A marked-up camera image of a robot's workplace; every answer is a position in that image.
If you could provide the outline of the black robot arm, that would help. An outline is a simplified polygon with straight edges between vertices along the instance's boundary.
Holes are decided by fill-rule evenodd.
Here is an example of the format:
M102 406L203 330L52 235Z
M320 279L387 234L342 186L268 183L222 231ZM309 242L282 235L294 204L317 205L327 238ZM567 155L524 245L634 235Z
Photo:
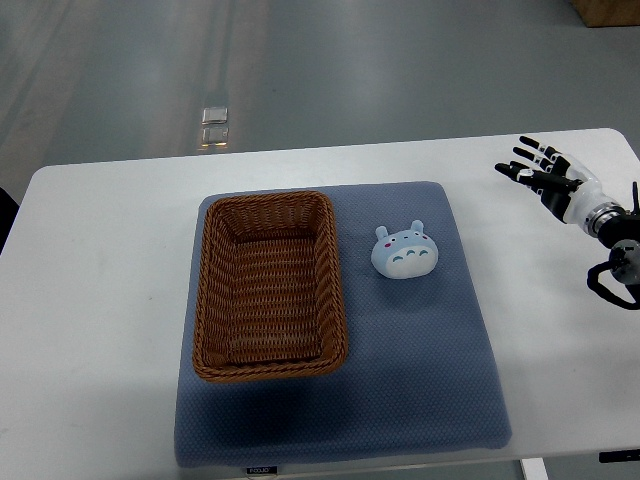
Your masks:
M614 279L628 289L639 285L639 186L632 183L633 208L625 210L616 203L598 207L587 220L588 233L594 234L610 250L609 259L592 267L587 286L604 296L607 288L599 276L608 270Z

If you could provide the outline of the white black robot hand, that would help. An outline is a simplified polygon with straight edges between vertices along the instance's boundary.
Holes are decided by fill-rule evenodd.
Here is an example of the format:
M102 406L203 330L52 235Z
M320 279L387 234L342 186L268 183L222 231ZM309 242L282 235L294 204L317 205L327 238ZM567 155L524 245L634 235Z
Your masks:
M495 170L538 195L559 221L588 231L599 216L623 211L619 202L603 192L598 178L577 159L527 136L521 136L519 142L513 153L520 159L498 163Z

